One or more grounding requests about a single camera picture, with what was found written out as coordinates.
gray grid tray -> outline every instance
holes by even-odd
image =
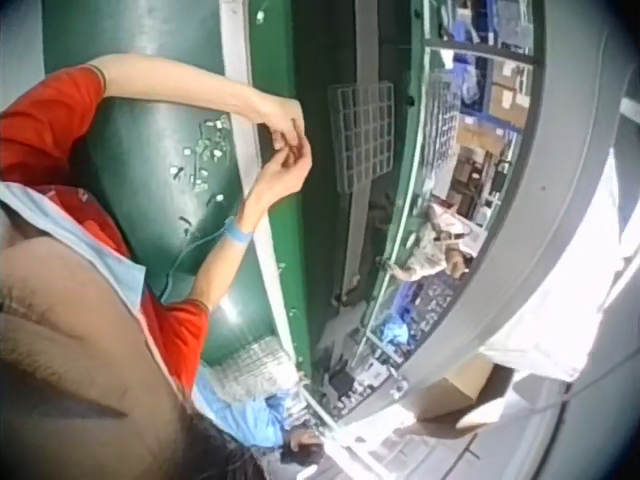
[[[393,85],[331,87],[329,108],[338,191],[351,193],[393,167]]]
[[[449,160],[456,141],[460,118],[460,92],[448,72],[429,75],[426,86],[426,115],[422,171],[435,175]]]

green workbench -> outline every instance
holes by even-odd
[[[256,18],[265,2],[249,4]],[[249,22],[256,86],[293,94],[289,6],[270,0],[266,18]],[[43,41],[47,72],[116,52],[157,54],[225,73],[217,1],[164,0],[43,0]],[[108,100],[78,151],[79,183],[94,193],[124,232],[135,259],[148,270],[148,281],[160,292],[166,274],[188,245],[218,231],[234,213],[243,195],[231,131],[217,139],[228,158],[209,159],[207,171],[194,189],[193,171],[198,140],[217,134],[220,114],[177,105]],[[271,214],[284,301],[289,312],[296,356],[309,369],[298,199]],[[182,297],[193,275],[214,245],[205,242],[185,256],[173,276],[167,300]],[[247,252],[228,294],[226,312],[212,315],[203,358],[215,364],[243,346],[274,333],[270,308],[255,248]]]

wrist strap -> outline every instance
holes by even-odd
[[[234,242],[242,243],[242,244],[249,243],[253,238],[253,233],[247,233],[240,230],[236,225],[235,220],[236,219],[234,217],[227,218],[227,221],[225,222],[225,227],[224,227],[225,233]]]

red sleeve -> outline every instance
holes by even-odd
[[[160,337],[169,372],[187,392],[191,392],[200,365],[209,329],[209,310],[196,300],[162,307]]]
[[[69,183],[68,157],[104,95],[94,67],[49,75],[0,116],[0,178],[29,186]]]

cable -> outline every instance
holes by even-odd
[[[568,403],[571,400],[573,400],[576,397],[578,397],[579,395],[582,395],[584,392],[589,390],[591,387],[593,387],[593,386],[597,385],[598,383],[600,383],[602,380],[607,378],[609,375],[614,373],[617,369],[619,369],[620,367],[624,366],[629,361],[633,360],[638,354],[640,354],[640,347],[636,347],[635,349],[633,349],[633,351],[631,351],[624,358],[622,358],[621,360],[616,362],[614,365],[612,365],[611,367],[606,369],[603,373],[601,373],[596,378],[594,378],[593,380],[588,382],[586,385],[580,387],[579,389],[571,390],[569,393],[565,393],[565,394],[561,395],[558,399],[556,399],[556,400],[554,400],[552,402],[549,402],[548,404],[546,404],[546,405],[544,405],[542,407],[534,408],[532,412],[527,412],[525,415],[511,417],[511,418],[506,419],[504,422],[499,422],[498,421],[496,423],[489,424],[486,427],[482,428],[481,432],[485,432],[486,430],[490,430],[490,429],[497,428],[497,427],[503,427],[505,425],[510,425],[511,423],[515,423],[515,422],[520,421],[520,420],[527,420],[527,419],[533,418],[533,417],[535,417],[537,415],[540,415],[541,413],[545,413],[545,412],[547,412],[549,410],[552,410],[552,409],[554,409],[556,407],[559,407],[563,403]]]
[[[204,238],[201,238],[197,242],[192,243],[191,245],[188,245],[187,247],[185,247],[182,250],[182,252],[180,252],[180,255],[178,255],[178,258],[176,258],[176,261],[173,263],[173,266],[167,272],[167,281],[166,281],[164,287],[162,288],[162,291],[160,292],[160,295],[158,296],[160,302],[164,303],[164,301],[166,300],[167,294],[169,293],[169,291],[171,290],[171,287],[173,286],[173,274],[175,273],[176,268],[178,268],[178,265],[180,264],[180,262],[182,261],[184,256],[187,253],[189,253],[191,250],[193,250],[194,248],[202,245],[203,243],[206,243],[206,242],[209,242],[211,240],[214,240],[217,237],[219,237],[220,235],[222,235],[224,233],[224,231],[225,231],[225,228],[226,227],[222,227],[217,232],[212,233],[211,235],[207,235]]]

